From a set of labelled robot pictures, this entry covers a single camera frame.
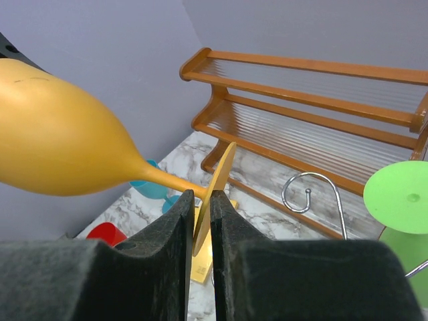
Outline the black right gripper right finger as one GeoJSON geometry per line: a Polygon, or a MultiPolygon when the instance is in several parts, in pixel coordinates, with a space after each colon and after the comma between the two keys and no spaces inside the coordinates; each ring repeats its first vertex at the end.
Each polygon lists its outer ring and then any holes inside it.
{"type": "Polygon", "coordinates": [[[395,254],[371,240],[272,240],[210,199],[218,320],[422,320],[395,254]]]}

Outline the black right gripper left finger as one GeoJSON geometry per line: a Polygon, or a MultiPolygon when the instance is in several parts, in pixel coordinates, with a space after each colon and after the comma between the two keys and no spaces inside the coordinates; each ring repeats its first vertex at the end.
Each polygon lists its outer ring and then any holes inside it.
{"type": "Polygon", "coordinates": [[[116,246],[1,243],[2,320],[185,320],[194,193],[116,246]]]}

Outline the green plastic wine glass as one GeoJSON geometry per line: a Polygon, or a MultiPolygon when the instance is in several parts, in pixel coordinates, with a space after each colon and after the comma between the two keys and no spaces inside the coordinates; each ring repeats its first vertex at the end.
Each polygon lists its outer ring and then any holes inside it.
{"type": "Polygon", "coordinates": [[[364,205],[385,226],[379,240],[399,258],[405,273],[427,261],[427,162],[407,160],[375,172],[364,205]]]}

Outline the yellow plastic wine glass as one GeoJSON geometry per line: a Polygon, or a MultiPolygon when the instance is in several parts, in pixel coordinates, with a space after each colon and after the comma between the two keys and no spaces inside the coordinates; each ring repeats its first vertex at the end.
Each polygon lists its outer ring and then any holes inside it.
{"type": "Polygon", "coordinates": [[[213,191],[225,188],[237,145],[228,145],[208,187],[150,165],[121,121],[97,98],[25,62],[1,60],[1,182],[53,196],[97,193],[131,181],[202,202],[193,232],[198,254],[209,232],[213,191]]]}

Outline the red plastic wine glass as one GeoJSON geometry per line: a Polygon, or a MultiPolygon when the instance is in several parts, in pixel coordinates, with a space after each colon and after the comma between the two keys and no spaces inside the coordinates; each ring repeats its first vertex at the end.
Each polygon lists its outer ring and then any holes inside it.
{"type": "Polygon", "coordinates": [[[114,247],[127,239],[127,236],[115,224],[105,222],[97,225],[86,236],[87,239],[101,239],[108,245],[114,247]]]}

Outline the blue plastic wine glass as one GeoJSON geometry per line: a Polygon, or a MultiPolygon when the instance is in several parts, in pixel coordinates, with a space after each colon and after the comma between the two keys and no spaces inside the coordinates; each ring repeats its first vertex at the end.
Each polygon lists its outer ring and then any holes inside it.
{"type": "Polygon", "coordinates": [[[168,210],[178,201],[179,195],[168,196],[168,189],[165,186],[148,182],[148,181],[131,181],[130,186],[138,191],[141,195],[149,199],[163,200],[162,214],[168,210]]]}

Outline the chrome wine glass rack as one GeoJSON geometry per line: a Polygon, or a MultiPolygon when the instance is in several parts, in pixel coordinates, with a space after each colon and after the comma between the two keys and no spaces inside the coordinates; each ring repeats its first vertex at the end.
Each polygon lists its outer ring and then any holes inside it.
{"type": "MultiPolygon", "coordinates": [[[[368,212],[363,191],[368,179],[381,168],[370,165],[298,172],[284,181],[280,197],[288,210],[321,222],[340,239],[379,239],[385,226],[368,212]]],[[[406,275],[413,282],[426,282],[427,261],[406,275]]]]}

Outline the wooden shelf rack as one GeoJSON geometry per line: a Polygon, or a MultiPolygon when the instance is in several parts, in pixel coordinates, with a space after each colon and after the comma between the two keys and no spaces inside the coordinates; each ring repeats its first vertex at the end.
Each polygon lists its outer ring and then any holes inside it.
{"type": "MultiPolygon", "coordinates": [[[[229,182],[280,211],[284,181],[313,169],[421,161],[427,150],[427,70],[200,49],[180,68],[209,84],[192,122],[217,139],[201,167],[212,173],[230,142],[229,182]]],[[[333,238],[305,215],[296,219],[333,238]]]]}

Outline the yellow book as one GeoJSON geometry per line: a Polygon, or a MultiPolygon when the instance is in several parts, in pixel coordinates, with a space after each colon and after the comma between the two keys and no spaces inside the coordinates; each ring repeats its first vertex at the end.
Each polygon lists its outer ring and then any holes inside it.
{"type": "Polygon", "coordinates": [[[198,254],[192,258],[191,279],[199,284],[205,284],[213,267],[211,245],[211,230],[209,229],[198,254]]]}

